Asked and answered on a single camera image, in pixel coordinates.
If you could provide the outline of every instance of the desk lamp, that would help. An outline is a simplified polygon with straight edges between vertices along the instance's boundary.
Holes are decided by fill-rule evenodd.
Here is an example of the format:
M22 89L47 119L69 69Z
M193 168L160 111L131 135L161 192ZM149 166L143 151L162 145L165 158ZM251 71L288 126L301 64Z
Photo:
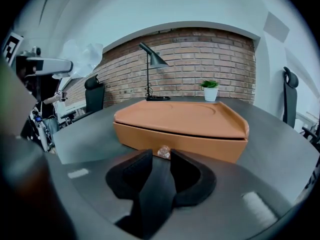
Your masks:
M150 47L148 47L145 43L141 42L139 46L145 50L146 54L146 94L145 99L147 101L167 101L170 100L170 97L168 96L153 96L153 90L151 88L151 83L149 83L149 58L148 55L150 55L150 66L152 66L153 69L158 68L166 68L169 65L159 57Z

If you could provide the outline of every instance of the chair headrest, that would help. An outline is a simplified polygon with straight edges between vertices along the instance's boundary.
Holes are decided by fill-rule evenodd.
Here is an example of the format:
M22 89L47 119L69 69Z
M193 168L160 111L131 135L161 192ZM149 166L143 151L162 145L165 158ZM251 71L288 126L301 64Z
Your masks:
M290 71L286 66L283 67L285 72L283 73L284 81L292 88L297 88L299 85L298 77Z
M85 81L84 88L86 88L87 90L92 90L99 87L100 85L101 84L99 83L96 74L95 76L90 77L87 81Z

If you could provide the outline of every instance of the gray table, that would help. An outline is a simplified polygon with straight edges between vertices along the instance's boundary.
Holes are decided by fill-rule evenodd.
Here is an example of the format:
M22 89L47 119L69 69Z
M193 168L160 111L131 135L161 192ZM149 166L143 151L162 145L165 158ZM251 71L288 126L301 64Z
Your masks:
M53 135L62 164L114 158L132 148L118 142L114 114L142 100L129 99L89 115ZM248 144L237 164L248 169L291 204L307 184L319 153L290 126L275 116L238 99L219 98L249 124ZM204 102L203 97L176 97L171 101Z

